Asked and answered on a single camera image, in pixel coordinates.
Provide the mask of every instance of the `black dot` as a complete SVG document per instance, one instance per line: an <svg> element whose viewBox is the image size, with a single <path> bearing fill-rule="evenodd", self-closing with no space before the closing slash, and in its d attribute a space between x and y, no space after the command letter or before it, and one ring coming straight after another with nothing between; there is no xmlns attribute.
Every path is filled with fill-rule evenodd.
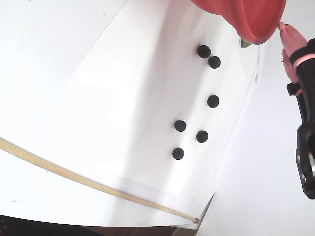
<svg viewBox="0 0 315 236"><path fill-rule="evenodd" d="M174 123L174 127L178 132L183 132L186 129L186 123L182 120L177 120Z"/></svg>
<svg viewBox="0 0 315 236"><path fill-rule="evenodd" d="M208 137L209 137L208 133L204 130L199 131L196 135L196 139L200 143L204 143L205 141L207 141Z"/></svg>
<svg viewBox="0 0 315 236"><path fill-rule="evenodd" d="M211 95L207 100L207 104L211 108L217 107L219 102L220 102L219 97L216 95Z"/></svg>
<svg viewBox="0 0 315 236"><path fill-rule="evenodd" d="M209 58L208 64L212 69L217 69L221 65L221 60L217 56L213 56Z"/></svg>
<svg viewBox="0 0 315 236"><path fill-rule="evenodd" d="M208 46L201 45L197 48L197 53L198 53L198 56L205 59L211 55L211 50Z"/></svg>
<svg viewBox="0 0 315 236"><path fill-rule="evenodd" d="M173 150L173 158L176 160L182 159L184 156L184 150L182 150L180 147L177 147Z"/></svg>

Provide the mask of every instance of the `white panel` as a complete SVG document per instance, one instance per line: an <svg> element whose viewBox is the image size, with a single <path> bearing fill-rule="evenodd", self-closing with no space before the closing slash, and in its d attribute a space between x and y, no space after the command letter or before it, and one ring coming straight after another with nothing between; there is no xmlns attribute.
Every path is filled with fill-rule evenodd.
<svg viewBox="0 0 315 236"><path fill-rule="evenodd" d="M220 68L211 69L206 59L196 55L198 44L209 45L213 55L220 57ZM21 123L21 127L29 129L22 129L22 136L17 135L18 129L10 132L4 127L3 136L83 176L198 217L216 189L214 175L254 79L257 51L257 46L241 49L232 26L221 16L198 9L190 0L130 0L66 86L64 80L58 87L55 98L56 94L60 97L54 108L34 108L42 118L48 118L41 119L38 126L36 114L32 119L32 110L27 110L25 115L36 125L29 127ZM30 87L42 88L34 84ZM46 88L42 91L44 95L37 95L39 98L51 97L50 87ZM220 98L215 109L206 104L212 94ZM17 101L7 103L14 105ZM9 118L6 117L6 121L12 127L15 120ZM173 128L176 119L187 122L185 132L179 133ZM200 129L209 133L209 140L203 144L195 140ZM177 146L185 151L180 161L171 156ZM16 159L10 155L6 158ZM7 164L10 170L12 163ZM46 178L40 171L32 172L30 178L35 176L42 181ZM28 205L13 210L13 201L7 206L4 204L4 211L29 219L39 219L35 214L42 214L44 221L66 224L188 223L180 217L96 190L89 190L86 195L83 193L86 187L76 183L69 193L63 186L70 188L71 181L53 178L52 189L56 189L58 183L62 187L60 191L71 198L80 196L77 201L93 209L85 207L82 213L93 217L89 220L71 218L72 214L77 214L74 205L63 201L62 197L53 196L53 201L45 199L48 190L39 193L43 196L41 201L65 207L64 216L59 217L58 208L54 206L49 208L51 214L43 213L44 209L35 207L35 202L30 200L33 193L10 195L4 203L18 198ZM30 185L33 189L37 186L37 183ZM36 210L27 213L29 202Z"/></svg>

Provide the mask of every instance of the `white wall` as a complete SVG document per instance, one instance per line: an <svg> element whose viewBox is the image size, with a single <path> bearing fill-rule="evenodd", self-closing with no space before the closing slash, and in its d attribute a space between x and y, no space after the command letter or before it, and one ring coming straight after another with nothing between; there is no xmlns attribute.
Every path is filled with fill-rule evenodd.
<svg viewBox="0 0 315 236"><path fill-rule="evenodd" d="M288 0L283 21L315 37L315 2ZM301 124L281 63L277 31L267 46L262 81L254 85L235 143L220 171L220 186L199 236L314 235L315 201L303 193L295 163Z"/></svg>

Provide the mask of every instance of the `beige cable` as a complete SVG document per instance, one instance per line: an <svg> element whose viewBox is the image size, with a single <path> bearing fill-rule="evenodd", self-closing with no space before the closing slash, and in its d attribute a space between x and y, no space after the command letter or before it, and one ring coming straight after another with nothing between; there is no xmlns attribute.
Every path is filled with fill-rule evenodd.
<svg viewBox="0 0 315 236"><path fill-rule="evenodd" d="M172 210L172 209L164 207L164 206L160 206L158 204L155 204L155 203L149 202L147 200L138 198L136 196L133 196L133 195L130 195L128 193L119 191L117 189L110 188L110 187L105 186L103 184L97 183L91 179L85 178L85 177L80 176L76 173L68 171L68 170L66 170L60 166L57 166L53 163L50 163L46 160L43 160L42 158L35 156L35 155L19 148L18 146L15 146L14 144L4 140L3 138L0 138L0 149L20 158L22 160L25 160L25 161L33 164L33 165L36 165L40 168L43 168L47 171L50 171L52 173L55 173L55 174L60 175L62 177L65 177L65 178L70 179L72 181L75 181L77 183L83 184L85 186L97 189L99 191L114 195L114 196L119 197L119 198L126 199L126 200L134 202L134 203L138 203L138 204L141 204L141 205L144 205L147 207L151 207L151 208L154 208L157 210L165 211L167 213L186 218L188 220L191 220L195 224L199 223L199 219L191 217L191 216L184 214L182 212Z"/></svg>

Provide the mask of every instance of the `red bowl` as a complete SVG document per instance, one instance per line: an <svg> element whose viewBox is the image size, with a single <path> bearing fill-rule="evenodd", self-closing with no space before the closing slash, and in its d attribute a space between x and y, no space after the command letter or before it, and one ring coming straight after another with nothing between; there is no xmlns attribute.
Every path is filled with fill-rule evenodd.
<svg viewBox="0 0 315 236"><path fill-rule="evenodd" d="M239 36L253 44L266 42L277 28L286 0L192 0L201 9L223 16Z"/></svg>

